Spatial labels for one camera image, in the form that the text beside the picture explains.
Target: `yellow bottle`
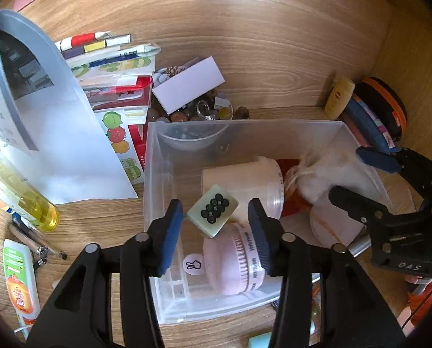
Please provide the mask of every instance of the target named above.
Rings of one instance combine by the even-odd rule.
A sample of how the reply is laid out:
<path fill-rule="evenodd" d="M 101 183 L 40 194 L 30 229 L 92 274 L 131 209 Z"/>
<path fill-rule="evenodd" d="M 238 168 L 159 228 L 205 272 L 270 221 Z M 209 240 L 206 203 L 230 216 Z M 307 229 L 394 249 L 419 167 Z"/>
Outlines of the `yellow bottle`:
<path fill-rule="evenodd" d="M 60 222 L 57 208 L 4 156 L 0 156 L 0 199 L 43 231 L 52 231 Z"/>
<path fill-rule="evenodd" d="M 349 78 L 341 77 L 337 80 L 324 108 L 329 119 L 335 120 L 340 116 L 351 99 L 355 86 Z"/>

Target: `sticker sheet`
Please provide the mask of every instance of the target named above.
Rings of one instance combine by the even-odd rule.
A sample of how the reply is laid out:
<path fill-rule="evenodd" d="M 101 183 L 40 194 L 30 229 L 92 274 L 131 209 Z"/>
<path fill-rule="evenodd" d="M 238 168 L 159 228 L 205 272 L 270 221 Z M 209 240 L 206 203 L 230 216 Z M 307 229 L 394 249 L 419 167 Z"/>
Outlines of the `sticker sheet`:
<path fill-rule="evenodd" d="M 145 177 L 127 126 L 125 111 L 109 109 L 96 112 L 95 116 L 106 137 L 110 140 L 111 147 L 116 152 L 131 183 L 143 183 Z"/>

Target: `photo on paper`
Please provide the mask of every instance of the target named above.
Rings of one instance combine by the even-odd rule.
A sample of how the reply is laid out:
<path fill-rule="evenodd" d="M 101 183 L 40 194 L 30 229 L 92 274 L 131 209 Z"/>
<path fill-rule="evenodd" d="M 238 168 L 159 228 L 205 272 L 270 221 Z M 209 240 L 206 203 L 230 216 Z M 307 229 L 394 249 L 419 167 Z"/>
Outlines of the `photo on paper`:
<path fill-rule="evenodd" d="M 52 80 L 31 50 L 2 30 L 0 58 L 14 100 L 53 86 Z"/>

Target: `clear plastic bin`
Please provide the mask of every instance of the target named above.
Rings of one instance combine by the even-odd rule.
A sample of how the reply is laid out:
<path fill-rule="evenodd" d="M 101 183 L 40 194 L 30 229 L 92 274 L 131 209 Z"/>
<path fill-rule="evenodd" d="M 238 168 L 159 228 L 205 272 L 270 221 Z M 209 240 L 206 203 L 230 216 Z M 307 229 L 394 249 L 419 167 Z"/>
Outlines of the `clear plastic bin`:
<path fill-rule="evenodd" d="M 342 122 L 278 119 L 150 123 L 143 196 L 145 229 L 164 215 L 171 198 L 182 201 L 184 212 L 190 209 L 201 197 L 204 168 L 250 162 L 257 156 L 300 158 L 309 149 L 327 146 L 354 152 L 359 145 Z M 379 188 L 379 202 L 391 206 L 380 178 L 369 169 Z M 203 233 L 184 220 L 170 269 L 161 278 L 150 279 L 160 324 L 233 314 L 279 296 L 280 278 L 267 276 L 255 291 L 223 296 L 213 291 L 205 275 L 188 275 L 182 261 L 190 253 L 203 251 L 203 239 Z"/>

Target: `cartoon sticker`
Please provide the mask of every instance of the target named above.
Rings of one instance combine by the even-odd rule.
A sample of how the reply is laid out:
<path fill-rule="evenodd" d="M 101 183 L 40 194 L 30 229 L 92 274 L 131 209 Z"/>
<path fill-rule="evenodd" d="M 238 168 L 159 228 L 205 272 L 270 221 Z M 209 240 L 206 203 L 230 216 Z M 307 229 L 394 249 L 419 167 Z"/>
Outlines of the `cartoon sticker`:
<path fill-rule="evenodd" d="M 89 71 L 89 66 L 88 64 L 84 64 L 79 67 L 73 68 L 71 71 L 73 72 L 74 77 L 79 78 Z"/>
<path fill-rule="evenodd" d="M 148 57 L 138 57 L 131 60 L 122 60 L 117 62 L 111 62 L 109 64 L 104 64 L 99 67 L 99 70 L 106 72 L 117 72 L 119 70 L 127 70 L 134 68 L 142 68 L 150 65 L 152 60 Z"/>
<path fill-rule="evenodd" d="M 111 147 L 121 161 L 127 178 L 132 184 L 143 182 L 143 169 L 126 123 L 125 111 L 109 109 L 95 113 Z"/>

